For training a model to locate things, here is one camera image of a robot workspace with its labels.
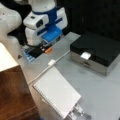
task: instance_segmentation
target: table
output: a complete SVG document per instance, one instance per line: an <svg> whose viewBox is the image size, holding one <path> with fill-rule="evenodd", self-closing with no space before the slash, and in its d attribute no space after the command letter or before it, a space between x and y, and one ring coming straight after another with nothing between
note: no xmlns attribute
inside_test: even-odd
<svg viewBox="0 0 120 120"><path fill-rule="evenodd" d="M53 46L50 54L43 54L31 64L27 64L23 68L27 82L39 75L51 59L56 60L67 52L69 45L78 37L80 35L69 33ZM70 54L61 59L55 67L82 95L80 105L85 112L92 115L92 120L118 120L120 117L120 63L108 76L103 76L72 61ZM29 88L41 115L45 120L61 120L47 105L43 104L41 96L32 87L34 83L30 84Z"/></svg>
<svg viewBox="0 0 120 120"><path fill-rule="evenodd" d="M40 120L20 66L0 72L0 120Z"/></svg>

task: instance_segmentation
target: blue part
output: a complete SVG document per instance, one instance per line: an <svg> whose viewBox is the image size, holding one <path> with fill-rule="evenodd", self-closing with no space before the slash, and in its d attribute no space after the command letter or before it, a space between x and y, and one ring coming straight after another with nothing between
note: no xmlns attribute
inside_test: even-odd
<svg viewBox="0 0 120 120"><path fill-rule="evenodd" d="M55 21L55 24L61 22L62 20L63 20L62 18L58 19L57 21ZM47 31L47 25L46 25L46 28L40 30L40 31L37 33L37 35L40 35L40 34L44 33L45 31Z"/></svg>
<svg viewBox="0 0 120 120"><path fill-rule="evenodd" d="M50 43L57 37L62 34L62 30L59 29L56 25L52 25L48 28L47 33L45 33L42 38L47 42Z"/></svg>
<svg viewBox="0 0 120 120"><path fill-rule="evenodd" d="M49 24L54 24L55 20L57 19L57 12L56 11L57 11L57 8L55 7L52 10L47 11L47 12L34 12L34 11L32 11L32 12L36 15L47 14L49 17Z"/></svg>

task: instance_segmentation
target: cable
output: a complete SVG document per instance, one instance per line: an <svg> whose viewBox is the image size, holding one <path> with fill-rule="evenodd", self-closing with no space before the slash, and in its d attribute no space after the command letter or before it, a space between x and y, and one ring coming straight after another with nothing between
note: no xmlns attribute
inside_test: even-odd
<svg viewBox="0 0 120 120"><path fill-rule="evenodd" d="M51 67L53 67L59 60L61 60L64 56L66 56L68 53L70 53L70 50L67 51L65 54L63 54L61 57L59 57L57 60L51 60L48 63L48 67L45 68L36 78L34 78L33 80L31 80L30 82L28 82L27 84L30 85L31 83L33 83L34 81L36 81L41 75L43 75L44 73L46 73Z"/></svg>

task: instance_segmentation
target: box lid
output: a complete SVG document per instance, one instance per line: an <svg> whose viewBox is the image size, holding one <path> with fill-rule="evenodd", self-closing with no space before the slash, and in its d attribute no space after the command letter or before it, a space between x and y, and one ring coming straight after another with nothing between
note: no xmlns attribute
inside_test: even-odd
<svg viewBox="0 0 120 120"><path fill-rule="evenodd" d="M86 32L70 45L72 52L91 54L90 59L108 67L120 53L120 42Z"/></svg>

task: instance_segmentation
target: white robot body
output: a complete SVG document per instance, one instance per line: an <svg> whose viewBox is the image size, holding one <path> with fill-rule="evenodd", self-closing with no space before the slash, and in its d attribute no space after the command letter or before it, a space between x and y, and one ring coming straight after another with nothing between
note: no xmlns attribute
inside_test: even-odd
<svg viewBox="0 0 120 120"><path fill-rule="evenodd" d="M54 0L29 0L29 4L34 12L46 12L56 6Z"/></svg>
<svg viewBox="0 0 120 120"><path fill-rule="evenodd" d="M24 25L32 30L37 30L49 22L47 15L35 15L31 12L23 21Z"/></svg>
<svg viewBox="0 0 120 120"><path fill-rule="evenodd" d="M32 7L32 12L24 20L28 44L36 46L41 41L57 39L68 24L65 9L57 10L55 0L28 0L28 3Z"/></svg>
<svg viewBox="0 0 120 120"><path fill-rule="evenodd" d="M36 24L39 21L43 21L39 27L36 27ZM26 26L26 37L29 45L38 45L41 43L42 35L47 31L45 29L45 25L49 23L48 16L45 15L35 15L32 12L28 15L28 17L24 20L24 24ZM67 26L67 17L65 14L65 9L61 8L57 11L57 19L56 26L63 30Z"/></svg>
<svg viewBox="0 0 120 120"><path fill-rule="evenodd" d="M21 23L22 19L18 12L8 9L0 3L0 43L7 48L18 64L24 66L27 60L21 51L18 39L8 36L8 33L19 27Z"/></svg>

